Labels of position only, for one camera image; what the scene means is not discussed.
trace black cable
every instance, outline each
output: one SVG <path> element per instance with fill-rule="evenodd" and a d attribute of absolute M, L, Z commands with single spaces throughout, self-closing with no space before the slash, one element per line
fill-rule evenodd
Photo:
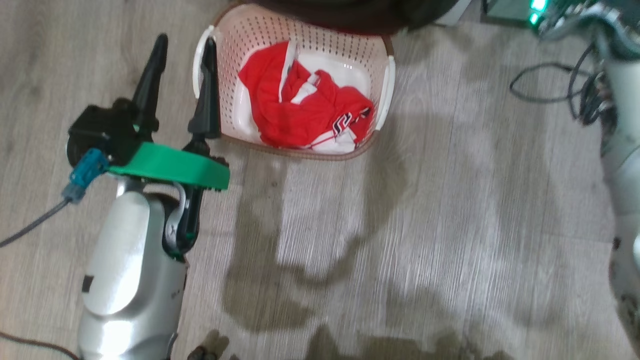
<path fill-rule="evenodd" d="M 17 336 L 13 336 L 13 335 L 9 335 L 5 332 L 0 331 L 0 338 L 8 340 L 8 341 L 12 341 L 14 343 L 18 343 L 18 344 L 22 344 L 22 345 L 31 345 L 33 347 L 40 347 L 40 348 L 48 348 L 49 350 L 53 350 L 53 351 L 57 351 L 61 354 L 63 354 L 64 356 L 67 356 L 69 359 L 71 360 L 80 360 L 80 357 L 75 355 L 73 352 L 52 344 L 52 343 L 46 343 L 43 341 L 37 341 L 37 340 L 31 340 L 31 339 L 24 339 L 24 338 L 19 338 Z"/>
<path fill-rule="evenodd" d="M 509 84 L 509 91 L 511 92 L 511 94 L 513 96 L 517 97 L 520 100 L 524 100 L 524 101 L 527 101 L 527 102 L 535 102 L 535 103 L 538 103 L 538 104 L 553 104 L 555 102 L 567 101 L 567 100 L 573 99 L 574 97 L 580 95 L 580 90 L 578 90 L 576 92 L 570 92 L 569 94 L 567 94 L 565 96 L 559 96 L 559 97 L 536 97 L 536 96 L 527 95 L 527 94 L 515 89 L 516 83 L 518 83 L 518 81 L 523 76 L 525 76 L 526 74 L 528 74 L 530 72 L 534 72 L 536 70 L 544 69 L 546 67 L 552 67 L 552 68 L 556 68 L 556 69 L 565 71 L 567 73 L 572 74 L 572 76 L 574 74 L 575 74 L 575 76 L 578 76 L 578 75 L 589 76 L 589 75 L 591 75 L 590 73 L 588 73 L 588 72 L 586 72 L 584 70 L 576 69 L 575 67 L 573 67 L 571 65 L 565 65 L 565 64 L 562 64 L 562 63 L 558 63 L 558 62 L 540 63 L 540 64 L 537 64 L 537 65 L 525 68 L 523 71 L 520 71 L 518 73 L 518 75 L 516 75 L 516 77 L 513 78 L 513 80 L 511 80 L 511 83 Z"/>
<path fill-rule="evenodd" d="M 0 242 L 0 248 L 3 248 L 5 246 L 7 246 L 7 245 L 11 244 L 12 242 L 14 242 L 15 240 L 18 240 L 19 238 L 21 238 L 24 235 L 28 234 L 28 232 L 30 232 L 31 230 L 33 230 L 36 227 L 38 227 L 38 225 L 42 224 L 47 219 L 49 219 L 50 217 L 55 215 L 57 212 L 59 212 L 60 210 L 64 209 L 65 206 L 67 206 L 70 201 L 71 201 L 70 199 L 62 200 L 58 205 L 53 207 L 51 210 L 47 211 L 41 217 L 37 218 L 34 222 L 30 223 L 29 225 L 24 227 L 22 230 L 18 231 L 17 233 L 9 236 L 7 239 L 5 239 L 2 242 Z"/>
<path fill-rule="evenodd" d="M 567 89 L 567 97 L 569 97 L 569 111 L 571 112 L 571 116 L 573 116 L 574 119 L 577 119 L 580 117 L 580 114 L 575 111 L 575 105 L 573 104 L 573 96 L 571 96 L 571 94 L 574 94 L 575 92 L 573 91 L 573 85 L 575 84 L 575 80 L 578 77 L 578 75 L 580 74 L 580 68 L 582 67 L 582 63 L 584 63 L 584 60 L 587 58 L 587 56 L 589 56 L 589 54 L 593 51 L 594 47 L 593 44 L 589 45 L 589 47 L 587 47 L 587 49 L 582 53 L 582 55 L 580 55 L 580 59 L 578 59 L 578 62 L 575 64 L 575 67 L 573 68 L 573 71 L 571 73 L 571 78 L 569 79 L 569 89 Z"/>
<path fill-rule="evenodd" d="M 9 236 L 7 239 L 5 239 L 2 242 L 0 242 L 0 248 L 5 247 L 5 246 L 13 243 L 15 240 L 18 240 L 19 238 L 21 238 L 24 235 L 28 234 L 31 230 L 33 230 L 36 227 L 38 227 L 38 225 L 42 224 L 47 219 L 49 219 L 53 215 L 55 215 L 57 212 L 59 212 L 60 210 L 64 209 L 65 206 L 67 206 L 69 204 L 69 202 L 71 202 L 71 199 L 62 200 L 58 205 L 53 207 L 51 210 L 47 211 L 41 217 L 37 218 L 34 222 L 30 223 L 29 225 L 24 227 L 22 230 L 18 231 L 17 233 Z M 80 360 L 80 357 L 75 355 L 73 352 L 71 352 L 71 351 L 69 351 L 69 350 L 67 350 L 67 349 L 65 349 L 65 348 L 63 348 L 61 346 L 52 344 L 52 343 L 46 343 L 46 342 L 43 342 L 43 341 L 19 338 L 18 336 L 9 335 L 9 334 L 7 334 L 5 332 L 2 332 L 2 331 L 0 331 L 0 338 L 8 340 L 8 341 L 12 341 L 14 343 L 22 344 L 22 345 L 31 345 L 31 346 L 34 346 L 34 347 L 48 348 L 49 350 L 57 351 L 57 352 L 65 355 L 65 356 L 69 357 L 72 360 Z"/>
<path fill-rule="evenodd" d="M 512 82 L 509 84 L 509 91 L 520 100 L 535 102 L 538 104 L 551 104 L 555 102 L 567 101 L 567 103 L 569 104 L 569 110 L 571 111 L 571 116 L 575 120 L 580 121 L 585 126 L 591 125 L 600 117 L 600 107 L 602 105 L 602 100 L 598 94 L 598 88 L 596 85 L 598 74 L 591 74 L 589 72 L 586 72 L 585 70 L 581 70 L 581 67 L 587 56 L 589 56 L 589 54 L 594 50 L 595 47 L 593 44 L 587 47 L 587 49 L 580 56 L 580 59 L 575 64 L 575 66 L 549 62 L 541 63 L 532 67 L 527 67 L 523 71 L 519 72 L 518 75 L 516 75 L 516 77 L 512 80 Z M 569 78 L 569 87 L 565 96 L 550 98 L 534 97 L 515 90 L 515 84 L 522 78 L 522 76 L 524 76 L 526 73 L 540 70 L 545 67 L 554 67 L 571 74 Z M 585 80 L 585 82 L 582 84 L 580 90 L 574 90 L 575 81 L 578 78 L 578 75 L 587 76 L 587 80 Z M 579 109 L 576 110 L 573 100 L 578 96 Z"/>

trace plastic basket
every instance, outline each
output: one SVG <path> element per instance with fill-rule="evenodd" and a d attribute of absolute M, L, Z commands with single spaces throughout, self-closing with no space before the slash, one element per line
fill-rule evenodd
<path fill-rule="evenodd" d="M 193 60 L 193 91 L 200 93 L 200 59 L 207 37 L 218 48 L 220 126 L 223 138 L 261 151 L 297 158 L 346 160 L 366 151 L 375 141 L 387 117 L 394 91 L 396 64 L 389 37 L 366 37 L 319 28 L 271 12 L 254 4 L 230 5 L 202 34 Z M 298 43 L 299 61 L 309 71 L 323 69 L 339 86 L 354 86 L 374 103 L 374 121 L 365 139 L 353 152 L 322 154 L 307 149 L 276 149 L 260 140 L 251 118 L 248 94 L 238 72 L 259 49 L 279 42 Z"/>

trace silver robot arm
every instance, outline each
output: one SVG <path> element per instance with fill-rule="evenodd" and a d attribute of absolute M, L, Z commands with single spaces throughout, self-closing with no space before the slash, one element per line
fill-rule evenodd
<path fill-rule="evenodd" d="M 640 61 L 609 59 L 605 71 L 618 112 L 602 156 L 616 215 L 609 282 L 618 317 L 640 356 Z"/>
<path fill-rule="evenodd" d="M 83 359 L 169 359 L 188 264 L 163 249 L 171 204 L 130 190 L 104 223 L 83 281 Z"/>
<path fill-rule="evenodd" d="M 570 33 L 595 46 L 601 162 L 616 217 L 609 282 L 617 313 L 640 357 L 640 5 L 636 1 L 535 1 L 542 40 Z"/>
<path fill-rule="evenodd" d="M 205 141 L 220 135 L 216 47 L 211 38 L 203 54 L 198 105 L 188 126 L 192 139 L 182 152 L 175 151 L 189 153 L 181 159 L 192 159 L 194 171 L 190 175 L 165 171 L 181 164 L 161 156 L 154 158 L 152 153 L 138 160 L 157 165 L 146 168 L 144 179 L 137 175 L 142 172 L 122 174 L 123 166 L 136 162 L 126 160 L 138 153 L 139 147 L 131 144 L 139 141 L 141 147 L 143 142 L 151 142 L 150 134 L 157 130 L 157 93 L 167 43 L 166 35 L 156 40 L 131 101 L 119 99 L 110 109 L 90 106 L 69 131 L 67 158 L 72 166 L 85 150 L 99 148 L 113 163 L 109 171 L 119 174 L 116 199 L 82 283 L 84 311 L 78 334 L 81 359 L 170 358 L 187 281 L 184 255 L 198 238 L 203 191 L 228 186 L 228 164 L 223 158 L 212 157 Z M 120 167 L 120 172 L 113 166 Z M 144 192 L 149 183 L 172 184 L 179 199 Z M 198 347 L 189 360 L 217 356 Z"/>

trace laminate floor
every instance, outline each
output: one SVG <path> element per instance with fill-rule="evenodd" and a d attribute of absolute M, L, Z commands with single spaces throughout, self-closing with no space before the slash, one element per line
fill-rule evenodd
<path fill-rule="evenodd" d="M 69 125 L 131 96 L 166 32 L 156 142 L 181 147 L 191 60 L 223 1 L 0 1 L 0 234 L 58 202 Z M 508 94 L 522 68 L 584 43 L 465 21 L 394 39 L 379 142 L 340 163 L 214 144 L 173 356 L 208 330 L 225 359 L 631 359 L 607 283 L 612 214 L 599 129 Z M 527 76 L 532 94 L 568 77 Z M 0 250 L 0 329 L 76 348 L 81 280 L 115 194 L 107 177 Z M 0 340 L 0 359 L 59 359 Z"/>

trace green led light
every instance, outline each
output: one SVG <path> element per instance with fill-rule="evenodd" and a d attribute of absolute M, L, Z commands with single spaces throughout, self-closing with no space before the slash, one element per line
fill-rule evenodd
<path fill-rule="evenodd" d="M 540 19 L 540 16 L 537 13 L 532 13 L 531 16 L 529 17 L 529 22 L 532 25 L 535 25 L 538 22 L 538 19 Z"/>
<path fill-rule="evenodd" d="M 531 0 L 531 8 L 533 10 L 543 12 L 547 7 L 547 0 Z"/>

